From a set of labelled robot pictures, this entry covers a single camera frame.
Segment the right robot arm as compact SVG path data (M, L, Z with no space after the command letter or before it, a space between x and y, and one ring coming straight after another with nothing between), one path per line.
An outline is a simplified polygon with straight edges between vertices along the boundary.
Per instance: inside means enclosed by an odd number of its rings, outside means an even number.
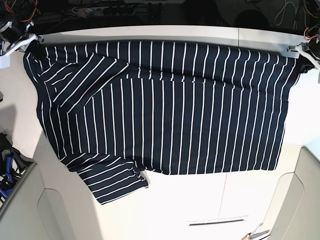
M37 0L2 0L0 2L0 67L10 66L16 51L31 53L36 60L45 57L43 37L30 32L33 17L41 12Z

